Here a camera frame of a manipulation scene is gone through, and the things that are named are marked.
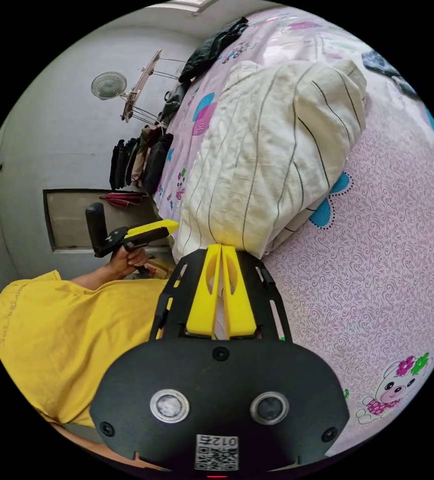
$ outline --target pink flower print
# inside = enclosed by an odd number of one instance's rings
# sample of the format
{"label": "pink flower print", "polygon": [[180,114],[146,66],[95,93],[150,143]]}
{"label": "pink flower print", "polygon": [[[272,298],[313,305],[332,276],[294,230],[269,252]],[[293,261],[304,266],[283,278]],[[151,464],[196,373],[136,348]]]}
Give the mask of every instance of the pink flower print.
{"label": "pink flower print", "polygon": [[397,368],[397,372],[396,372],[396,375],[397,376],[404,376],[411,368],[413,367],[413,356],[410,356],[408,358],[406,358],[405,360],[402,360],[399,364],[398,364],[398,368]]}
{"label": "pink flower print", "polygon": [[387,409],[391,409],[393,407],[395,407],[396,405],[398,405],[400,403],[400,399],[399,400],[394,400],[393,402],[391,403],[381,403],[377,400],[372,400],[368,405],[367,405],[367,408],[368,408],[368,411],[371,413],[371,414],[374,414],[374,415],[377,415],[377,416],[380,416],[382,415]]}

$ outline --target window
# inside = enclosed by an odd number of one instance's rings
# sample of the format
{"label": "window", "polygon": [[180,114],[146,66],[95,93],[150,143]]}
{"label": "window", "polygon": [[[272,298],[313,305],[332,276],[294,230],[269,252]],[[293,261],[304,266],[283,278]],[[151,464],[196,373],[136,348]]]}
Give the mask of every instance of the window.
{"label": "window", "polygon": [[[44,190],[44,209],[48,236],[52,250],[92,249],[88,234],[85,209],[102,202],[109,232],[118,227],[132,227],[159,220],[152,199],[143,197],[139,205],[125,210],[111,206],[102,196],[108,190]],[[155,242],[152,246],[167,246],[168,240]]]}

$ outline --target cartoon bear print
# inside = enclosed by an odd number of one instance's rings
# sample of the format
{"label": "cartoon bear print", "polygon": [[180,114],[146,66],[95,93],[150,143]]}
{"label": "cartoon bear print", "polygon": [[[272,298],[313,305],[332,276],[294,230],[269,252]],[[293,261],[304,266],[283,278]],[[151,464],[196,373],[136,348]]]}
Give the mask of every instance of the cartoon bear print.
{"label": "cartoon bear print", "polygon": [[358,422],[364,425],[392,413],[404,396],[422,385],[431,361],[428,353],[425,353],[419,358],[409,356],[390,365],[383,374],[375,396],[363,399],[365,408],[356,413]]}
{"label": "cartoon bear print", "polygon": [[183,194],[185,193],[185,173],[187,169],[183,168],[182,171],[178,173],[177,179],[177,191],[175,192],[176,207],[180,208],[182,204]]}

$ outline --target black handle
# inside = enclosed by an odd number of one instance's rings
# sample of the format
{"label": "black handle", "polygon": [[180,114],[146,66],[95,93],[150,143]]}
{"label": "black handle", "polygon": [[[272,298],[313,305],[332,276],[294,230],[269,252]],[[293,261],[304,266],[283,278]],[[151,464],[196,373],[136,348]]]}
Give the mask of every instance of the black handle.
{"label": "black handle", "polygon": [[103,203],[95,202],[85,210],[92,248],[97,253],[105,245],[108,236]]}
{"label": "black handle", "polygon": [[138,266],[137,270],[140,275],[144,275],[145,277],[147,277],[150,273],[144,265]]}

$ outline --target qr code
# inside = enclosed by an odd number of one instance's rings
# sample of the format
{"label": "qr code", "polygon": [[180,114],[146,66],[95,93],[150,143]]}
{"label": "qr code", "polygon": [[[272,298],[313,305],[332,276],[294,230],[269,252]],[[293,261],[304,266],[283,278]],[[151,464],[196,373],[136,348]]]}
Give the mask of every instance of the qr code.
{"label": "qr code", "polygon": [[238,437],[197,435],[195,470],[238,470]]}

